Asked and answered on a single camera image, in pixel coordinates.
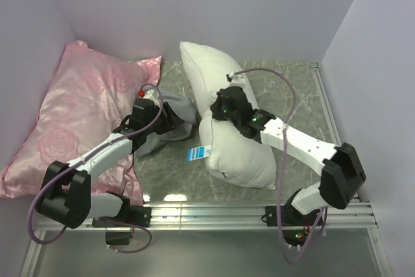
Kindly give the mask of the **white pillow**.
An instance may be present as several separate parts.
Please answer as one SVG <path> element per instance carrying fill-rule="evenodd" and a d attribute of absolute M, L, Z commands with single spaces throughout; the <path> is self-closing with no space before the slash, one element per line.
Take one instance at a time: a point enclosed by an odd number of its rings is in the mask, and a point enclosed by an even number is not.
<path fill-rule="evenodd" d="M 180 42 L 180 54 L 202 118 L 200 142 L 211 149 L 204 160 L 209 173 L 236 186 L 274 190 L 276 161 L 272 148 L 244 137 L 227 120 L 215 120 L 210 109 L 217 92 L 229 86 L 226 75 L 242 67 L 228 54 L 207 45 Z"/>

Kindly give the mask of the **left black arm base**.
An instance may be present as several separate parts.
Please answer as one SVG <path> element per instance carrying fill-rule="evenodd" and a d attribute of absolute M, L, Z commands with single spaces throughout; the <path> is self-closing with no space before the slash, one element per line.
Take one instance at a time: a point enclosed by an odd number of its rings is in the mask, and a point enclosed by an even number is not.
<path fill-rule="evenodd" d="M 92 220 L 93 228 L 105 229 L 105 242 L 107 248 L 114 252 L 133 254 L 144 251 L 152 242 L 152 234 L 148 230 L 152 217 L 152 208 L 148 206 L 131 206 L 122 216 L 99 217 Z M 132 243 L 136 230 L 141 230 L 148 235 L 148 241 L 140 248 L 127 250 Z"/>

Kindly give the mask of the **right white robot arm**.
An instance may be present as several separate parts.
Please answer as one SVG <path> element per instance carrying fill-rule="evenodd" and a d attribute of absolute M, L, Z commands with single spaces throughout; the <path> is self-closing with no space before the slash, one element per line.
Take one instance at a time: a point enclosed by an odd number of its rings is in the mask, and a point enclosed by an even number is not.
<path fill-rule="evenodd" d="M 320 176 L 318 183 L 297 190 L 283 205 L 281 220 L 285 224 L 315 221 L 325 207 L 345 209 L 366 181 L 352 145 L 320 141 L 288 126 L 272 113 L 254 109 L 238 86 L 221 89 L 211 111 L 214 119 L 231 122 L 242 136 L 287 152 Z"/>

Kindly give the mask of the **grey pillowcase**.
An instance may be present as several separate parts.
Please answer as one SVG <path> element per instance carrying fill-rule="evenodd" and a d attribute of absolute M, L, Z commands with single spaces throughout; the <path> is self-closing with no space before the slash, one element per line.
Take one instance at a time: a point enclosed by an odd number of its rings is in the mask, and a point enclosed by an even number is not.
<path fill-rule="evenodd" d="M 144 144 L 135 151 L 136 157 L 148 155 L 171 141 L 187 139 L 197 124 L 197 109 L 190 98 L 163 89 L 161 96 L 163 112 Z"/>

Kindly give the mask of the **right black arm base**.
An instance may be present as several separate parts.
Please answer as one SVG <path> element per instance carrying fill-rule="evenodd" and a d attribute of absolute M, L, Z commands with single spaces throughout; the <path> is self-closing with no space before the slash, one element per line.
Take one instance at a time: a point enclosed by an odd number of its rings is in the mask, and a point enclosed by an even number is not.
<path fill-rule="evenodd" d="M 320 213 L 320 210 L 314 210 L 308 215 L 302 215 L 296 210 L 288 207 L 281 206 L 281 225 L 286 226 L 299 226 L 300 229 L 284 230 L 283 238 L 289 245 L 301 247 L 305 244 L 306 239 L 309 237 L 311 227 Z M 261 221 L 268 227 L 275 227 L 278 225 L 276 206 L 265 206 L 265 214 L 261 217 Z"/>

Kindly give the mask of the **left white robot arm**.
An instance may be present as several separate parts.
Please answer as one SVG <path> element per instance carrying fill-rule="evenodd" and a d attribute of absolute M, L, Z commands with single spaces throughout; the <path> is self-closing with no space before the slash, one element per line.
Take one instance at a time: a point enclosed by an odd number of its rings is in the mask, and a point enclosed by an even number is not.
<path fill-rule="evenodd" d="M 132 113 L 97 147 L 67 163 L 55 161 L 48 166 L 32 210 L 68 228 L 101 217 L 115 226 L 126 225 L 131 216 L 129 199 L 110 192 L 93 195 L 92 183 L 135 153 L 149 135 L 166 134 L 183 123 L 167 102 L 138 100 Z"/>

